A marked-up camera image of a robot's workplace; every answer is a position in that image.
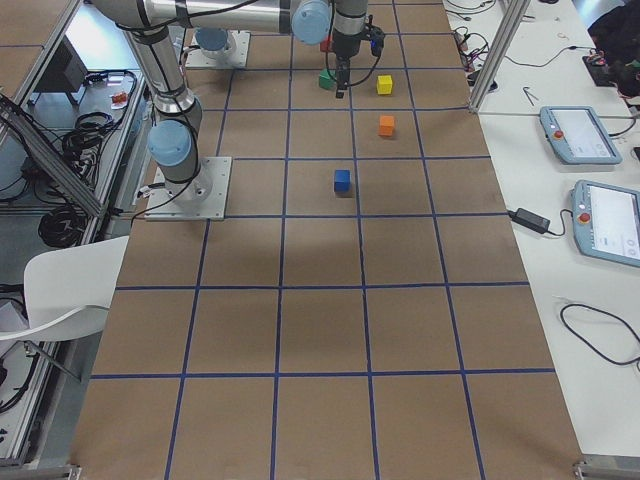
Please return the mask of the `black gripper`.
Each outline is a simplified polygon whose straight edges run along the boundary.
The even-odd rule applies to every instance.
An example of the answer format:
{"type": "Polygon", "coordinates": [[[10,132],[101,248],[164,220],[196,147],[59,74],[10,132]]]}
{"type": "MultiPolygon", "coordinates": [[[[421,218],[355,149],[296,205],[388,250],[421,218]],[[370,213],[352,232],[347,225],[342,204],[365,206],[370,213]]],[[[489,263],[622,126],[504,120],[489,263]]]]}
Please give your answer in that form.
{"type": "Polygon", "coordinates": [[[343,98],[349,88],[349,59],[358,54],[363,31],[363,13],[335,11],[333,52],[336,54],[336,98],[343,98]]]}

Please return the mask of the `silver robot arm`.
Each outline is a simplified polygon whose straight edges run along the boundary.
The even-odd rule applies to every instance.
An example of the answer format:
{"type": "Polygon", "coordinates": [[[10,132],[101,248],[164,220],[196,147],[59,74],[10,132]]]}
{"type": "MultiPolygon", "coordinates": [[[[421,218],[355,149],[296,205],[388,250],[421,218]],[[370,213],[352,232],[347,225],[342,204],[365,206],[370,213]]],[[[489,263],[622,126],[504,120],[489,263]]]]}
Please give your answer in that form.
{"type": "Polygon", "coordinates": [[[329,39],[336,56],[338,96],[351,88],[351,60],[378,29],[365,1],[98,1],[96,8],[127,36],[161,121],[148,145],[168,150],[154,156],[172,199],[182,204],[209,197],[212,179],[197,152],[202,107],[187,86],[173,44],[172,25],[228,32],[247,30],[291,34],[308,45],[329,39]]]}

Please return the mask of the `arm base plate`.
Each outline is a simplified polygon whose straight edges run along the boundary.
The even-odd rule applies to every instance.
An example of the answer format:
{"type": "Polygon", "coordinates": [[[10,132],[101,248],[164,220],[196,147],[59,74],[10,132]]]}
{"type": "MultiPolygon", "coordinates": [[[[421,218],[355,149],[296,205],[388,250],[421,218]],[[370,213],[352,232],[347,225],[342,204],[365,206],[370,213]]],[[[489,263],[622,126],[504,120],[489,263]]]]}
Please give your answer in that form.
{"type": "Polygon", "coordinates": [[[171,182],[151,191],[144,218],[149,221],[222,221],[231,169],[231,157],[200,158],[199,175],[177,199],[174,197],[182,187],[171,182]]]}
{"type": "Polygon", "coordinates": [[[244,69],[249,43],[248,31],[198,28],[187,48],[185,65],[189,69],[244,69]]]}

